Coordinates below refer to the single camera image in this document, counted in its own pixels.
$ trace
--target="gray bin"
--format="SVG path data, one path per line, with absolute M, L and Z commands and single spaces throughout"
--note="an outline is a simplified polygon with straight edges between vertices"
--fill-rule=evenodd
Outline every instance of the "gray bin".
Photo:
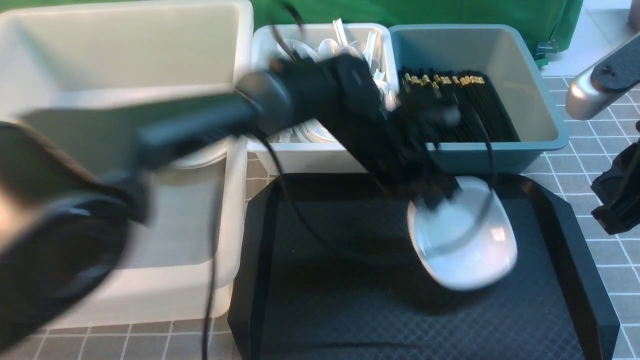
M 396 67 L 476 70 L 495 86 L 521 142 L 492 143 L 499 172 L 520 174 L 544 151 L 569 143 L 566 126 L 520 34 L 503 25 L 400 25 L 389 29 Z M 444 143 L 447 172 L 489 172 L 484 143 Z

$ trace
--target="white utensil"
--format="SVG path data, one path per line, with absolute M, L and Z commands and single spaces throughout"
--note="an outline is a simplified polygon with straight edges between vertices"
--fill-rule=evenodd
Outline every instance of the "white utensil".
M 333 21 L 333 30 L 335 30 L 335 36 L 338 38 L 338 45 L 340 47 L 349 46 L 347 34 L 345 34 L 344 26 L 342 25 L 342 19 L 336 19 Z
M 376 69 L 376 72 L 373 74 L 374 81 L 383 81 L 385 79 L 386 72 L 380 72 L 380 70 Z
M 347 53 L 351 56 L 355 56 L 357 58 L 361 58 L 362 54 L 360 53 L 360 51 L 356 50 L 355 47 L 351 47 L 351 46 L 345 46 L 342 49 L 340 49 L 341 53 Z
M 312 58 L 314 61 L 316 61 L 319 57 L 317 51 L 313 50 L 312 47 L 303 43 L 302 41 L 285 39 L 284 43 L 287 47 L 289 47 L 289 49 L 291 49 L 292 51 L 296 51 L 303 58 Z M 282 56 L 287 56 L 287 52 L 282 49 L 282 46 L 280 46 L 280 44 L 278 44 L 278 51 Z
M 332 38 L 322 40 L 318 47 L 318 54 L 321 58 L 331 58 L 340 52 L 340 45 Z
M 302 126 L 302 125 L 296 126 L 293 129 L 296 132 L 296 136 L 298 137 L 300 142 L 302 142 L 302 143 L 310 143 L 311 142 L 311 141 L 309 141 L 309 139 L 304 134 L 304 130 L 305 130 L 304 126 Z
M 291 135 L 293 135 L 293 130 L 286 129 L 285 131 L 282 131 L 280 134 L 278 134 L 278 141 L 282 143 L 290 143 Z
M 367 60 L 369 64 L 369 68 L 371 68 L 371 61 L 373 60 L 373 54 L 376 48 L 376 39 L 378 38 L 378 33 L 373 31 L 369 32 L 369 36 L 367 36 L 367 45 L 364 48 L 364 59 Z

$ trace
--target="white grout line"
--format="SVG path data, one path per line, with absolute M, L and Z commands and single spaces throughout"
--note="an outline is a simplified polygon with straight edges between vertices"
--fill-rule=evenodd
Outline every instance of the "white grout line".
M 622 330 L 622 336 L 625 337 L 625 340 L 627 341 L 627 345 L 629 346 L 629 349 L 631 349 L 631 356 L 636 358 L 636 352 L 634 351 L 634 347 L 631 346 L 631 341 L 629 341 L 629 337 L 627 336 L 627 332 L 625 331 L 625 327 L 624 326 L 620 326 L 620 330 Z
M 228 334 L 230 333 L 230 330 L 223 330 L 223 331 L 212 331 L 211 334 Z M 185 331 L 185 332 L 172 332 L 171 335 L 201 335 L 202 331 Z M 99 337 L 99 336 L 126 336 L 127 339 L 128 338 L 135 338 L 137 336 L 163 336 L 163 335 L 169 335 L 168 332 L 144 332 L 144 333 L 139 333 L 139 334 L 117 334 L 117 333 L 113 333 L 113 334 L 55 334 L 55 335 L 48 335 L 47 338 L 80 338 L 80 337 L 88 337 L 88 338 L 95 338 L 95 337 Z M 44 335 L 33 335 L 34 338 L 43 338 Z
M 127 344 L 129 342 L 129 336 L 131 335 L 131 328 L 133 324 L 129 324 L 129 330 L 127 330 L 127 337 L 124 339 L 124 345 L 122 346 L 122 354 L 120 354 L 120 360 L 124 360 L 124 353 L 127 351 Z
M 42 337 L 42 342 L 40 342 L 40 346 L 38 346 L 38 351 L 36 351 L 35 356 L 33 356 L 33 360 L 37 360 L 40 352 L 42 351 L 42 347 L 44 346 L 44 342 L 47 341 L 47 335 L 49 334 L 49 330 L 44 332 L 44 336 Z
M 626 264 L 626 265 L 596 265 L 596 267 L 598 268 L 630 268 L 633 267 L 633 265 L 631 264 Z
M 162 360 L 166 358 L 166 351 L 169 349 L 169 341 L 171 341 L 171 333 L 173 332 L 173 322 L 169 326 L 169 336 L 166 337 L 166 343 L 164 343 L 164 352 L 162 353 Z
M 548 154 L 547 156 L 550 156 L 550 157 L 553 158 L 553 157 L 558 157 L 558 156 L 609 156 L 609 155 L 616 155 L 617 156 L 617 155 L 619 155 L 619 153 L 617 153 L 617 154 L 605 154 L 605 153 L 600 153 L 600 154 Z
M 80 345 L 80 353 L 78 354 L 78 360 L 82 360 L 82 353 L 84 351 L 84 344 L 86 344 L 86 339 L 91 331 L 91 327 L 86 328 L 86 334 L 84 334 L 84 339 L 82 340 L 82 345 Z
M 549 163 L 549 168 L 553 172 L 554 171 L 554 167 L 551 165 L 551 161 L 549 160 L 549 157 L 547 156 L 547 154 L 546 153 L 542 154 L 542 156 L 544 156 L 545 159 L 547 159 L 547 163 Z M 560 194 L 557 194 L 557 195 L 562 196 L 562 198 L 564 200 L 566 200 L 566 196 L 564 196 L 564 191 L 562 190 L 562 186 L 560 186 L 560 181 L 558 180 L 558 176 L 556 175 L 555 172 L 552 175 L 554 176 L 554 179 L 556 179 L 556 184 L 558 185 L 558 190 L 560 190 Z

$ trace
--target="white plastic bin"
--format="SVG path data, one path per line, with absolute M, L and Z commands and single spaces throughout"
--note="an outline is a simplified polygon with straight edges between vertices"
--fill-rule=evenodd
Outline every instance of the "white plastic bin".
M 284 38 L 302 40 L 317 48 L 326 38 L 337 40 L 332 24 L 307 24 L 305 38 L 300 38 L 296 25 L 278 25 L 278 31 Z M 387 73 L 387 81 L 393 91 L 398 90 L 396 61 L 391 46 L 389 30 L 378 24 L 345 24 L 344 29 L 349 42 L 366 43 L 370 31 L 376 32 L 377 54 L 381 68 Z M 278 55 L 275 39 L 269 27 L 258 29 L 253 34 L 252 69 L 265 69 L 271 56 Z M 278 154 L 285 173 L 305 172 L 363 172 L 362 166 L 339 143 L 272 143 Z M 275 164 L 266 148 L 256 140 L 249 139 L 248 150 L 254 152 L 264 168 L 271 175 L 277 174 Z
M 247 0 L 157 0 L 0 15 L 0 119 L 231 88 L 250 66 Z M 152 176 L 152 218 L 120 269 L 51 327 L 201 318 L 219 233 L 214 316 L 225 313 L 244 229 L 246 140 L 216 163 Z

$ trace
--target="black tray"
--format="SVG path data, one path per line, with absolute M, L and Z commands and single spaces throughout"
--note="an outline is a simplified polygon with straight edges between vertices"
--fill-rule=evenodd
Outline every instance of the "black tray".
M 323 238 L 406 253 L 406 264 L 333 257 L 273 181 L 248 205 L 228 316 L 244 360 L 612 358 L 620 323 L 573 210 L 535 182 L 501 176 L 496 189 L 518 242 L 513 272 L 453 292 L 413 253 L 407 199 L 389 199 L 365 174 L 285 180 Z

